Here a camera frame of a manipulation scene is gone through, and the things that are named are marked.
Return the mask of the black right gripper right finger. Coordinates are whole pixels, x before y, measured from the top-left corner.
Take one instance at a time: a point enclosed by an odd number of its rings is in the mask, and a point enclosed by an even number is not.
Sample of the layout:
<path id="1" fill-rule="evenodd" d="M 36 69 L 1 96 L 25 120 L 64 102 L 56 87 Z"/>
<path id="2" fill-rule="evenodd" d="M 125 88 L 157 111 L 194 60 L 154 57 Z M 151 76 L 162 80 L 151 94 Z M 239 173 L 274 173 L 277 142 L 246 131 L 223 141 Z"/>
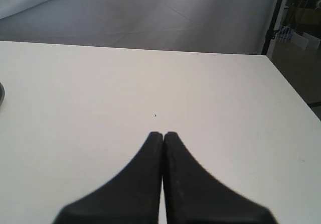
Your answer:
<path id="1" fill-rule="evenodd" d="M 214 178 L 175 132 L 164 137 L 163 187 L 168 223 L 275 223 L 264 206 Z"/>

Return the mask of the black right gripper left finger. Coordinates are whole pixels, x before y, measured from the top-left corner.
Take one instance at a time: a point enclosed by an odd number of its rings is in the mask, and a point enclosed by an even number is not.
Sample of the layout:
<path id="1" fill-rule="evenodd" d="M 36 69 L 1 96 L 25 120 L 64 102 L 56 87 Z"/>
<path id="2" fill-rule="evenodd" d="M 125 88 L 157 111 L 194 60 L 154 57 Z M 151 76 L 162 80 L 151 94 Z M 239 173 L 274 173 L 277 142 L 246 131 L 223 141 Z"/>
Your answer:
<path id="1" fill-rule="evenodd" d="M 54 223 L 158 223 L 162 155 L 163 135 L 149 133 L 115 177 L 63 207 Z"/>

